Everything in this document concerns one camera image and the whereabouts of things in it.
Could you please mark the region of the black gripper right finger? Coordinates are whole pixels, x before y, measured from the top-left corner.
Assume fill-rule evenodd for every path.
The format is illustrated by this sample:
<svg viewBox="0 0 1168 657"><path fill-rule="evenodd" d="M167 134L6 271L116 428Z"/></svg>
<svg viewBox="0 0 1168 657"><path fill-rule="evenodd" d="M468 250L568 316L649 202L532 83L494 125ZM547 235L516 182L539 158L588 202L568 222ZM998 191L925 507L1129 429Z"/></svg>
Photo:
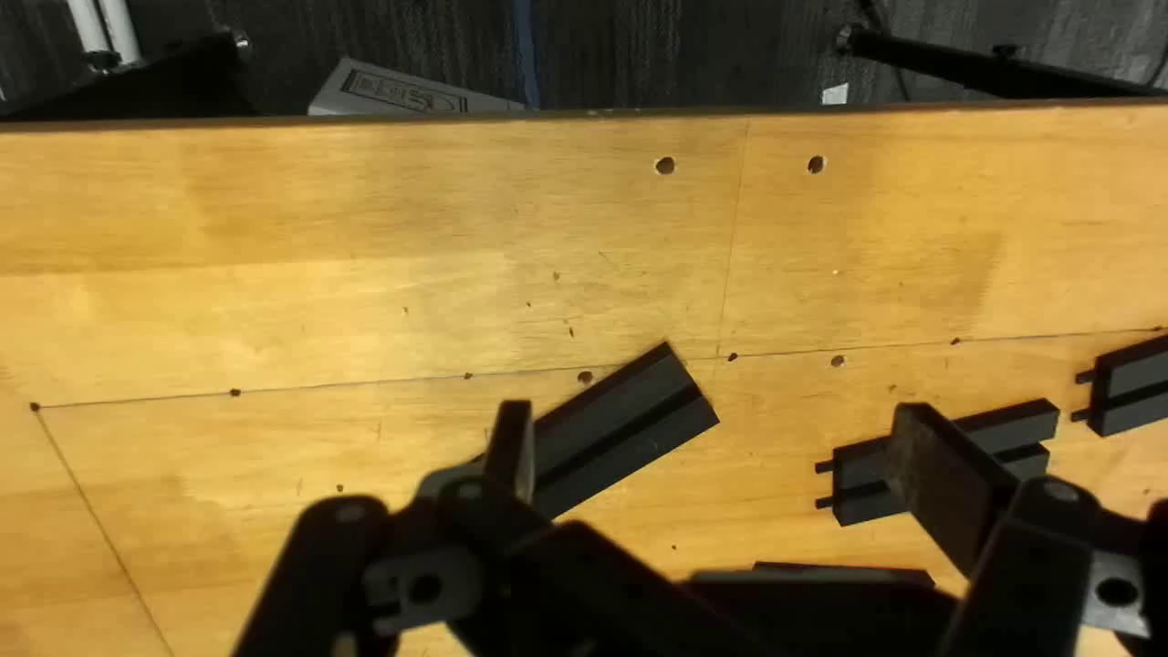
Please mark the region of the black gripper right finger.
<svg viewBox="0 0 1168 657"><path fill-rule="evenodd" d="M1014 477L925 403L896 410L886 485L965 577L1014 494Z"/></svg>

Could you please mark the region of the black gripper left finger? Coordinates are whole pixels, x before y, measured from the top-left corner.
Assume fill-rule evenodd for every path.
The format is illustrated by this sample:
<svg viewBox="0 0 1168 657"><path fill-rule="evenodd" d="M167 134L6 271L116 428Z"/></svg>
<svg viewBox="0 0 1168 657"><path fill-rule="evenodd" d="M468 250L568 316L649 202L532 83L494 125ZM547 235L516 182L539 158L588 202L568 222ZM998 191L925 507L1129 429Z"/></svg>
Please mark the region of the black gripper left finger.
<svg viewBox="0 0 1168 657"><path fill-rule="evenodd" d="M528 403L502 403L498 418L482 456L468 462L432 472L416 494L440 497L446 485L459 477L487 477L509 489L517 500L532 500L538 494L538 449L532 449L532 406Z"/></svg>

